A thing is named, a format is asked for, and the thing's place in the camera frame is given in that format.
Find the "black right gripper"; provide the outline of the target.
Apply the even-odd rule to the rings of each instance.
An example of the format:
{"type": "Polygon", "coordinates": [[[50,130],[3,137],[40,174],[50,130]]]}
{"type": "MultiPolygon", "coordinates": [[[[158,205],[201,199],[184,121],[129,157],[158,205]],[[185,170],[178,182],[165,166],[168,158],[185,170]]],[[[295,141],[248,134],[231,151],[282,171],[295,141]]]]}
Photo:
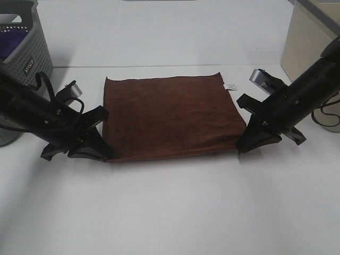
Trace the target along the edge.
{"type": "Polygon", "coordinates": [[[277,106],[279,96],[284,99],[287,95],[284,92],[288,86],[280,79],[274,77],[277,90],[269,97],[260,102],[247,94],[243,94],[236,102],[241,109],[251,113],[249,123],[237,141],[237,150],[240,154],[247,153],[273,143],[279,143],[282,138],[281,134],[286,135],[297,145],[305,142],[305,136],[293,125],[282,122],[281,117],[286,112],[284,109],[289,102],[284,101],[283,106],[277,106]]]}

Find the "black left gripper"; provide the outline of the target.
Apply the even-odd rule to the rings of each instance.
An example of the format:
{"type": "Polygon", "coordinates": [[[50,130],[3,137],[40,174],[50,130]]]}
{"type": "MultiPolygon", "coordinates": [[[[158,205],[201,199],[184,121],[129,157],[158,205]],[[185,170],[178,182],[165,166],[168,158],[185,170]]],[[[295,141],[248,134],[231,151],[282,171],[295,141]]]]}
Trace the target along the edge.
{"type": "Polygon", "coordinates": [[[81,115],[74,110],[72,113],[74,116],[67,122],[62,119],[63,115],[57,119],[56,131],[40,135],[48,142],[40,155],[41,158],[50,161],[55,155],[64,153],[69,158],[97,161],[113,159],[114,150],[105,142],[96,128],[99,123],[108,119],[108,110],[103,106],[98,106],[81,115]]]}

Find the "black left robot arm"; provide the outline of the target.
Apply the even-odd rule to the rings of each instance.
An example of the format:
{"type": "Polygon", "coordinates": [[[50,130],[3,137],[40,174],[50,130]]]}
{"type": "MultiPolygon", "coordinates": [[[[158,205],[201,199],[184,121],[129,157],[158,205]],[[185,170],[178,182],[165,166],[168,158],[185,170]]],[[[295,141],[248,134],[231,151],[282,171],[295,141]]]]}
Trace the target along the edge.
{"type": "Polygon", "coordinates": [[[23,85],[1,74],[1,118],[9,122],[1,128],[46,141],[40,156],[47,161],[59,153],[102,162],[113,159],[113,149],[96,128],[108,119],[108,110],[98,106],[85,112],[84,102],[73,92],[75,81],[55,93],[46,73],[36,73],[35,80],[35,85],[23,85]]]}

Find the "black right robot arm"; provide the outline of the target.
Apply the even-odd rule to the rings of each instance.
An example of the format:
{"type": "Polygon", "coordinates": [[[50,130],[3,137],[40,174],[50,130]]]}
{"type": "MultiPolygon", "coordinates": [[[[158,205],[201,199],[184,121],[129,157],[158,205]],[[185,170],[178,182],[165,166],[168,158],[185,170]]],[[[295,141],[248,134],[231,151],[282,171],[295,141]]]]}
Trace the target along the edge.
{"type": "Polygon", "coordinates": [[[339,38],[289,86],[263,69],[253,70],[249,80],[269,96],[258,101],[243,94],[236,101],[240,108],[251,113],[236,143],[237,150],[244,154],[279,143],[282,135],[300,145],[306,138],[295,126],[339,92],[339,38]]]}

